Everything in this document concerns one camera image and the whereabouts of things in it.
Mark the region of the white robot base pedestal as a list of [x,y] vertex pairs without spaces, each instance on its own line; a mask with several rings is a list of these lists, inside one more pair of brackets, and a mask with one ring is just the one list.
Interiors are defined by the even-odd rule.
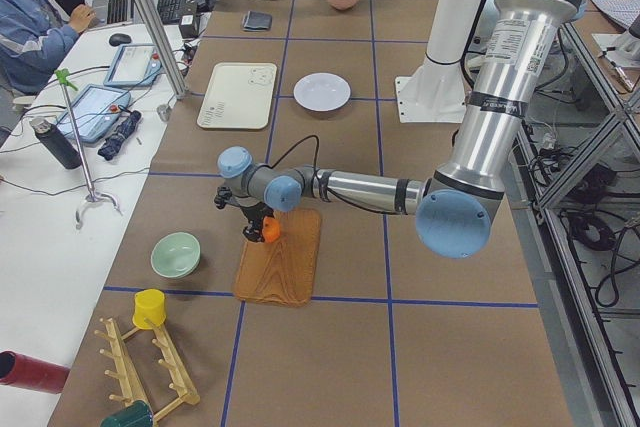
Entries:
[[412,76],[395,79],[402,123],[462,121],[466,105],[461,60],[484,2],[438,0],[422,65]]

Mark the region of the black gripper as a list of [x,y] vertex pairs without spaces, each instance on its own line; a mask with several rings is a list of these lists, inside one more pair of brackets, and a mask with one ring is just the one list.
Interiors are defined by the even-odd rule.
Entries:
[[271,207],[250,197],[238,197],[226,185],[217,188],[214,204],[218,209],[224,209],[227,206],[240,209],[248,222],[248,225],[243,228],[243,235],[250,242],[264,242],[262,227],[275,224],[274,211]]

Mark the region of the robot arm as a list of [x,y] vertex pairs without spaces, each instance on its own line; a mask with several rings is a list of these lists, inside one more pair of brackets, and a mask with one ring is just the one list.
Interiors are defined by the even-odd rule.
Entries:
[[405,122],[454,123],[450,158],[419,182],[320,169],[279,170],[234,146],[218,158],[214,202],[239,208],[245,237],[267,238],[265,219],[304,197],[411,215],[432,252],[466,258],[487,244],[504,195],[501,173],[558,29],[586,0],[439,0],[423,64],[399,81]]

